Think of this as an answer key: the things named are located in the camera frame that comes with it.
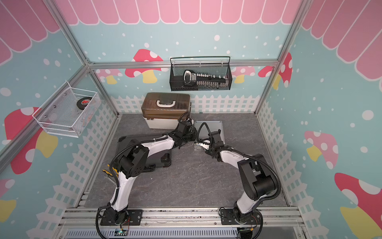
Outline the large black poker case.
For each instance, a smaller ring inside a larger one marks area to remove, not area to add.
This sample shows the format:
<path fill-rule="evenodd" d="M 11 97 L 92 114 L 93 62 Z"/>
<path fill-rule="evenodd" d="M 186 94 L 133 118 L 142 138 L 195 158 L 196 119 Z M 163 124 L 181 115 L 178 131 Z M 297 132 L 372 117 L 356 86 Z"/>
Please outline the large black poker case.
<path fill-rule="evenodd" d="M 170 149 L 152 154 L 147 147 L 140 144 L 142 141 L 162 137 L 163 135 L 161 133 L 136 134 L 120 137 L 116 151 L 118 158 L 114 161 L 113 166 L 116 167 L 117 171 L 123 171 L 125 173 L 132 169 L 134 176 L 142 172 L 153 172 L 156 168 L 171 166 L 172 152 Z"/>

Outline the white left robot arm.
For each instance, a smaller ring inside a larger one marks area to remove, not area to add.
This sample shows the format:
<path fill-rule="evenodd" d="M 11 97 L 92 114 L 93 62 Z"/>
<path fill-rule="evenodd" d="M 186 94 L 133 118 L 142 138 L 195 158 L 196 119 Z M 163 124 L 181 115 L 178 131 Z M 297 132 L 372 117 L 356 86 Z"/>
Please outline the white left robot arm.
<path fill-rule="evenodd" d="M 179 119 L 177 127 L 159 138 L 137 141 L 119 152 L 110 162 L 109 170 L 115 180 L 116 188 L 110 202 L 99 207 L 95 217 L 95 226 L 99 228 L 99 219 L 112 224 L 123 225 L 128 220 L 128 200 L 136 178 L 144 171 L 148 157 L 181 148 L 196 139 L 196 129 L 192 119 Z"/>

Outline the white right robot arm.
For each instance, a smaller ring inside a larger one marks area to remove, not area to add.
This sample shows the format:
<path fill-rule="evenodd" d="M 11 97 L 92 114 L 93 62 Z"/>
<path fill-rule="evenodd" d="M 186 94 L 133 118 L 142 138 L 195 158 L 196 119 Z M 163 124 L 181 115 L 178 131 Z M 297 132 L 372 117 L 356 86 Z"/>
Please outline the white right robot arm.
<path fill-rule="evenodd" d="M 206 153 L 219 162 L 235 167 L 240 174 L 244 193 L 234 203 L 232 209 L 234 219 L 240 224 L 244 224 L 252 218 L 260 221 L 257 207 L 264 201 L 277 198 L 281 193 L 279 176 L 266 162 L 263 155 L 248 155 L 225 146 L 219 130 L 210 132 L 208 136 Z"/>

